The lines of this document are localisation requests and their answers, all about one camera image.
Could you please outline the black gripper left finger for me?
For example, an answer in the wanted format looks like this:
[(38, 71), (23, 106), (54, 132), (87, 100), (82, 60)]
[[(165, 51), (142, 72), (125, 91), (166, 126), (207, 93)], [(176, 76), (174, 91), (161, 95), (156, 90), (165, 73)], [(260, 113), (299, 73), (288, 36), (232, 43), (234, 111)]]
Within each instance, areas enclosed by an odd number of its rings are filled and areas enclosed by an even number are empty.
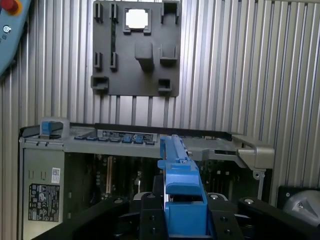
[(113, 196), (36, 236), (37, 240), (165, 240), (161, 197), (144, 194), (137, 203)]

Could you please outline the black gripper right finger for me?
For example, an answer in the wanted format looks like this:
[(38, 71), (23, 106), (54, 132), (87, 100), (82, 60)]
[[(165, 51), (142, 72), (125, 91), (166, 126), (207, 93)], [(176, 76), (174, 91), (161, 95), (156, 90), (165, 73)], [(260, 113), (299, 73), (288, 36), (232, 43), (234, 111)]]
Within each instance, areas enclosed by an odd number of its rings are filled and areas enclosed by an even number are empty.
[(320, 228), (254, 197), (233, 204), (207, 195), (209, 230), (214, 240), (318, 240)]

